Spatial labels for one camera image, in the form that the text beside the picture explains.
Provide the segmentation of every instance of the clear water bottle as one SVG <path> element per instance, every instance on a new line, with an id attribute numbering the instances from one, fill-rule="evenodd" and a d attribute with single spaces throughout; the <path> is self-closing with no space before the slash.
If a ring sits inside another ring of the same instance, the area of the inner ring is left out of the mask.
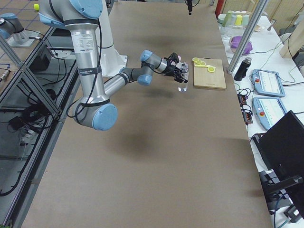
<path id="1" fill-rule="evenodd" d="M 179 67 L 181 69 L 181 73 L 182 73 L 182 77 L 186 80 L 188 80 L 189 77 L 189 68 L 188 68 L 188 64 L 186 62 L 181 63 L 181 66 Z M 186 92 L 188 89 L 188 83 L 179 83 L 179 87 L 178 87 L 180 92 Z"/>

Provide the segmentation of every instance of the electronic device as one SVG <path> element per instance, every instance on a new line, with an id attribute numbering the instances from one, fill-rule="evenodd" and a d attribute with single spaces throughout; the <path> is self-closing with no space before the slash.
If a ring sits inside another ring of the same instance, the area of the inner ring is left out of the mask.
<path id="1" fill-rule="evenodd" d="M 285 189 L 299 214 L 304 217 L 304 125 L 289 111 L 264 134 L 255 136 L 256 143 L 267 168 L 273 169 L 280 180 L 279 189 Z"/>
<path id="2" fill-rule="evenodd" d="M 285 96 L 279 73 L 276 71 L 254 69 L 251 81 L 260 95 Z"/>
<path id="3" fill-rule="evenodd" d="M 252 103 L 254 112 L 266 130 L 269 130 L 287 113 L 279 97 L 254 97 Z"/>

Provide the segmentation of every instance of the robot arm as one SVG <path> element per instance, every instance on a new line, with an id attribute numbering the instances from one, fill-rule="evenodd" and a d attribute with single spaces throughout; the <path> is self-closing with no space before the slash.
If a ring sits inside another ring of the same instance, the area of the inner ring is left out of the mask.
<path id="1" fill-rule="evenodd" d="M 17 43 L 28 41 L 29 37 L 24 31 L 23 26 L 13 13 L 4 13 L 0 15 L 0 36 L 8 39 L 13 34 Z"/>
<path id="2" fill-rule="evenodd" d="M 104 84 L 95 36 L 102 9 L 100 0 L 41 0 L 39 16 L 43 23 L 71 32 L 83 97 L 75 103 L 73 115 L 68 116 L 81 125 L 105 131 L 118 116 L 110 96 L 129 82 L 148 86 L 155 71 L 173 76 L 178 82 L 187 81 L 175 66 L 179 61 L 176 54 L 162 59 L 146 50 L 141 55 L 141 68 L 124 68 Z"/>

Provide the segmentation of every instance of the black bottle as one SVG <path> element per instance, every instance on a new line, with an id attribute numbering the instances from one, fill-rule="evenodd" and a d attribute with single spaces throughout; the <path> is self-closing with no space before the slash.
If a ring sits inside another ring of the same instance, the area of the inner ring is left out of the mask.
<path id="1" fill-rule="evenodd" d="M 237 70 L 237 73 L 233 79 L 239 82 L 242 81 L 242 79 L 246 77 L 246 72 L 250 67 L 250 64 L 251 64 L 251 58 L 250 57 L 245 58 L 241 63 L 241 65 L 239 66 L 239 69 Z"/>

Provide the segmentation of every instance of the computer monitor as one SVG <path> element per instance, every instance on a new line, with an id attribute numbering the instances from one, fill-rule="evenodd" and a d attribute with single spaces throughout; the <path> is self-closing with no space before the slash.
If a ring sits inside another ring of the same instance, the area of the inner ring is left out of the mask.
<path id="1" fill-rule="evenodd" d="M 299 175 L 304 178 L 304 125 L 289 111 L 259 139 L 262 157 L 280 181 Z M 285 189 L 304 218 L 304 184 Z"/>

